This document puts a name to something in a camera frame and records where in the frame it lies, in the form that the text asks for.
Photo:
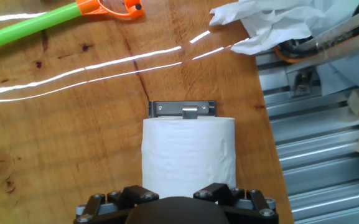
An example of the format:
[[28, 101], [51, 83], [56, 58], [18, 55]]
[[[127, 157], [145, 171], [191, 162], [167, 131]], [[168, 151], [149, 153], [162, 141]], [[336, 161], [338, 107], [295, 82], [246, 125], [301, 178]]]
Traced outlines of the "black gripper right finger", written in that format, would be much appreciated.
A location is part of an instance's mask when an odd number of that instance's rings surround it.
[[244, 190], [213, 183], [196, 191], [193, 198], [217, 205], [229, 223], [278, 224], [279, 214], [271, 208], [260, 190]]

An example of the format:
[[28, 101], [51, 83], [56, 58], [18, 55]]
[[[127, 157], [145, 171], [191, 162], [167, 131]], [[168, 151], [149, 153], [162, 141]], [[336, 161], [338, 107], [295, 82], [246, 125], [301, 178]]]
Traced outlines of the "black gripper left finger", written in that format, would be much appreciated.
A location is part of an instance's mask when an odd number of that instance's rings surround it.
[[159, 195], [139, 185], [108, 194], [94, 194], [76, 207], [74, 224], [125, 223], [136, 205], [159, 200]]

